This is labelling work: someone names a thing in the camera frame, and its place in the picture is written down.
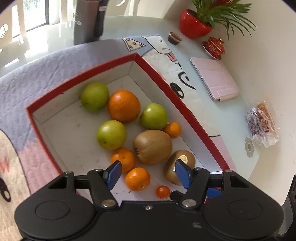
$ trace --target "tangerine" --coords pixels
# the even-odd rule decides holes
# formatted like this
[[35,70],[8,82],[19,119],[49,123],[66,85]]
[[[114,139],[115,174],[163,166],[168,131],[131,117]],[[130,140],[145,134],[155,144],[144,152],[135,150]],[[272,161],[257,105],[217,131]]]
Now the tangerine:
[[172,122],[167,124],[163,131],[168,134],[171,139],[174,139],[181,135],[182,129],[177,122]]
[[170,195],[170,189],[167,186],[159,186],[156,189],[156,195],[160,198],[160,199],[166,199],[169,197]]
[[126,185],[132,191],[142,191],[149,185],[149,183],[150,174],[142,167],[132,169],[126,175]]
[[141,105],[138,98],[128,90],[113,93],[108,101],[108,112],[112,119],[121,123],[134,121],[140,114]]
[[136,158],[131,150],[122,147],[113,152],[110,158],[111,163],[120,161],[122,166],[122,172],[129,172],[136,164]]

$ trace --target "pink case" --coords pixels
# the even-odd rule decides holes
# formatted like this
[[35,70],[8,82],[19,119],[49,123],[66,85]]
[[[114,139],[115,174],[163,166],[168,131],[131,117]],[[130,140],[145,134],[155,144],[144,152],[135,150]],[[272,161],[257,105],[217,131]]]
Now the pink case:
[[239,95],[239,88],[222,62],[195,57],[190,61],[213,99],[223,101]]

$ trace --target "red and white box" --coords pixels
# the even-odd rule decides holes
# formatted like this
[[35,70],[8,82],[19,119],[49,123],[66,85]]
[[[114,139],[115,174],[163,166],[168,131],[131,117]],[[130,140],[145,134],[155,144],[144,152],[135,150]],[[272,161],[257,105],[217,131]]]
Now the red and white box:
[[[82,107],[79,99],[84,87],[94,81],[106,84],[110,94],[120,89],[131,91],[141,103],[141,112],[152,102],[162,105],[167,110],[168,121],[175,121],[182,127],[181,136],[172,140],[172,153],[179,149],[188,150],[195,155],[196,166],[210,172],[229,169],[217,147],[186,105],[136,53],[90,69],[59,85],[27,107],[36,135],[60,173],[73,171],[75,175],[85,175],[92,169],[105,169],[110,165],[112,151],[101,148],[96,140],[99,126],[110,120],[107,108],[90,113]],[[127,138],[123,147],[133,151],[133,139],[144,128],[139,118],[125,124],[125,127]],[[112,190],[117,201],[159,200],[155,194],[159,185],[167,185],[171,191],[185,192],[183,187],[164,178],[164,165],[165,161],[145,166],[137,160],[136,167],[144,167],[150,173],[151,183],[141,192],[131,192],[125,185],[123,174]],[[87,190],[81,190],[80,193],[90,199]]]

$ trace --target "food in plastic wrapper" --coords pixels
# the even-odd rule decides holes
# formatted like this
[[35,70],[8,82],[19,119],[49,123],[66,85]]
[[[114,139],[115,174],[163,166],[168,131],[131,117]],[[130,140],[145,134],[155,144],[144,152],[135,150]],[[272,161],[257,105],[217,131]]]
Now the food in plastic wrapper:
[[246,113],[246,119],[254,141],[260,141],[270,147],[279,141],[279,135],[270,112],[263,101]]

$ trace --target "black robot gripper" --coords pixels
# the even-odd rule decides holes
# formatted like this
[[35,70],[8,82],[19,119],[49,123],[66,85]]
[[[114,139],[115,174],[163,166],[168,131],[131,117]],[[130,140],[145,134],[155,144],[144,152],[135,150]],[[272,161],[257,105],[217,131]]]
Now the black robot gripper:
[[[110,193],[121,176],[119,161],[87,175],[65,172],[17,207],[16,224],[24,241],[274,240],[284,218],[275,200],[231,170],[210,174],[181,160],[175,168],[185,194],[120,206]],[[208,188],[221,194],[205,203]],[[76,189],[89,189],[93,203]]]

